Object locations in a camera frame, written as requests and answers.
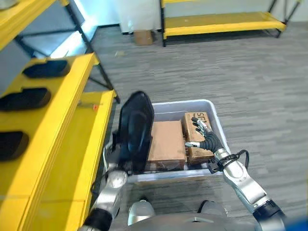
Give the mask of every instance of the white wall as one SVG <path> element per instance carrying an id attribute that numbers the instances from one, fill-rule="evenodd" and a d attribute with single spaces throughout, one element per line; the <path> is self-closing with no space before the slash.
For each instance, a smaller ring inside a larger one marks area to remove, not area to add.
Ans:
<path id="1" fill-rule="evenodd" d="M 149 15 L 154 15 L 154 29 L 161 29 L 159 0 L 133 0 L 147 1 L 153 5 Z M 129 32 L 128 26 L 128 8 L 127 0 L 115 0 L 118 10 L 122 32 Z M 288 0 L 288 8 L 291 10 L 296 0 Z M 165 8 L 165 17 L 178 17 L 186 15 L 212 14 L 212 13 L 236 13 L 236 12 L 253 12 L 267 11 L 271 0 L 196 0 L 190 2 L 180 2 L 167 4 Z M 275 10 L 272 12 L 275 17 L 283 19 L 284 0 L 278 0 Z M 308 21 L 308 0 L 304 0 L 295 12 L 292 21 Z"/>
<path id="2" fill-rule="evenodd" d="M 80 2 L 85 18 L 92 21 L 95 26 L 104 26 L 120 23 L 114 0 L 76 0 Z"/>
<path id="3" fill-rule="evenodd" d="M 287 0 L 289 11 L 297 0 Z M 166 17 L 210 13 L 236 13 L 267 11 L 272 0 L 196 0 L 166 5 Z M 283 18 L 284 0 L 278 0 L 272 12 L 278 19 Z M 294 14 L 292 21 L 308 21 L 308 0 L 304 0 Z"/>

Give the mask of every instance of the cardboard box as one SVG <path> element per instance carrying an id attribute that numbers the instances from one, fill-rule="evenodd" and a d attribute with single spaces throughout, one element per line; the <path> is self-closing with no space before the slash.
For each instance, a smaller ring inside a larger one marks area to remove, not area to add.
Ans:
<path id="1" fill-rule="evenodd" d="M 185 145 L 180 121 L 154 122 L 146 170 L 184 169 Z"/>
<path id="2" fill-rule="evenodd" d="M 205 122 L 211 127 L 206 112 L 189 112 L 185 113 L 183 118 L 183 131 L 185 134 L 186 141 L 203 141 L 204 137 L 196 131 L 196 126 L 193 125 L 192 118 L 196 117 Z M 214 157 L 211 151 L 204 150 L 201 148 L 188 148 L 187 163 L 189 165 L 200 164 L 207 162 L 208 159 Z"/>
<path id="3" fill-rule="evenodd" d="M 135 38 L 135 43 L 140 46 L 153 44 L 151 30 L 135 30 L 134 38 Z"/>

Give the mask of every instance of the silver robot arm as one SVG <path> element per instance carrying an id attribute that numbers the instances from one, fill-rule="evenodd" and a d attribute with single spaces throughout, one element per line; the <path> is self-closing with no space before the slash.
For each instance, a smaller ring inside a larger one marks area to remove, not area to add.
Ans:
<path id="1" fill-rule="evenodd" d="M 123 187 L 128 175 L 125 171 L 115 170 L 108 174 L 106 186 L 78 231 L 108 231 L 113 219 L 116 218 L 123 195 Z"/>
<path id="2" fill-rule="evenodd" d="M 225 181 L 235 190 L 238 198 L 253 214 L 262 230 L 284 230 L 284 213 L 264 189 L 250 177 L 245 166 L 237 161 L 238 157 L 223 148 L 219 138 L 203 121 L 197 118 L 193 118 L 192 121 L 197 126 L 196 130 L 204 136 L 205 141 L 188 142 L 185 145 L 211 150 L 214 153 L 215 161 L 222 169 Z"/>

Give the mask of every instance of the shelf leg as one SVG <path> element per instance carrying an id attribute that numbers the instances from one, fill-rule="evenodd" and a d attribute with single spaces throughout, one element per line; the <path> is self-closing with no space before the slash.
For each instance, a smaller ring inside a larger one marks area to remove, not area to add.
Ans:
<path id="1" fill-rule="evenodd" d="M 282 31 L 281 30 L 278 30 L 278 33 L 276 35 L 276 38 L 280 38 L 280 35 L 281 35 Z"/>
<path id="2" fill-rule="evenodd" d="M 294 15 L 295 11 L 297 10 L 297 8 L 299 7 L 301 3 L 301 0 L 297 0 L 297 2 L 295 3 L 293 9 L 291 10 L 291 13 L 289 14 L 288 18 L 285 20 L 285 24 L 287 25 L 288 22 L 291 20 L 292 16 Z"/>
<path id="3" fill-rule="evenodd" d="M 162 43 L 163 47 L 166 47 L 166 40 L 164 39 L 164 33 L 165 33 L 165 8 L 162 5 L 162 0 L 159 0 L 160 3 L 160 22 L 161 22 L 161 28 L 162 28 Z"/>
<path id="4" fill-rule="evenodd" d="M 268 10 L 269 13 L 271 13 L 271 11 L 274 9 L 276 3 L 277 3 L 277 0 L 273 0 L 271 2 L 271 5 L 270 5 L 269 10 Z"/>
<path id="5" fill-rule="evenodd" d="M 284 19 L 284 24 L 287 26 L 289 21 L 291 20 L 292 16 L 294 15 L 295 11 L 297 10 L 297 8 L 299 7 L 301 3 L 301 0 L 297 0 L 295 5 L 293 6 L 290 14 L 288 17 L 286 17 L 286 10 L 287 10 L 287 1 L 284 2 L 284 15 L 285 15 L 285 19 Z M 279 38 L 281 35 L 282 31 L 278 30 L 278 34 L 276 35 L 276 38 Z"/>
<path id="6" fill-rule="evenodd" d="M 89 52 L 89 53 L 94 52 L 94 53 L 95 53 L 95 51 L 94 51 L 94 49 L 93 49 L 93 47 L 92 47 L 90 41 L 88 40 L 86 34 L 84 33 L 84 31 L 83 31 L 82 28 L 81 28 L 81 24 L 80 24 L 78 18 L 76 17 L 76 15 L 75 15 L 75 13 L 74 13 L 72 7 L 71 7 L 71 4 L 66 5 L 66 6 L 65 6 L 65 9 L 66 9 L 68 15 L 70 16 L 72 22 L 74 23 L 76 29 L 77 29 L 78 32 L 81 34 L 82 40 L 84 41 L 84 43 L 85 43 L 86 46 L 87 46 L 87 52 Z M 110 82 L 110 79 L 108 78 L 108 75 L 107 75 L 107 73 L 105 72 L 105 70 L 104 70 L 104 68 L 103 68 L 103 66 L 102 66 L 101 60 L 99 59 L 99 57 L 98 57 L 98 55 L 97 55 L 96 53 L 95 53 L 95 55 L 96 55 L 96 58 L 97 58 L 97 61 L 98 61 L 98 68 L 99 68 L 99 71 L 100 71 L 102 77 L 104 78 L 104 80 L 106 81 L 106 84 L 107 84 L 107 86 L 108 86 L 108 89 L 114 90 L 115 88 L 114 88 L 114 86 L 112 85 L 112 83 Z M 119 98 L 117 92 L 116 92 L 116 101 L 117 101 L 118 103 L 120 103 L 120 98 Z"/>

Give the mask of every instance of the plastic crate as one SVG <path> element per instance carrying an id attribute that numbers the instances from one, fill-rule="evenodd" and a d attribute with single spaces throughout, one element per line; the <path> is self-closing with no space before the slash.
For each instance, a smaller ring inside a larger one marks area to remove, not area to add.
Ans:
<path id="1" fill-rule="evenodd" d="M 224 148 L 230 152 L 225 134 L 222 130 L 219 118 L 216 113 L 215 106 L 211 101 L 187 100 L 168 103 L 153 103 L 153 107 L 155 112 L 154 121 L 181 120 L 184 117 L 185 112 L 206 112 L 213 131 L 219 137 Z M 201 166 L 202 169 L 188 169 L 188 167 L 185 165 L 185 168 L 182 171 L 145 172 L 143 174 L 130 176 L 128 178 L 128 182 L 181 179 L 212 175 L 207 169 L 206 164 L 202 164 Z"/>

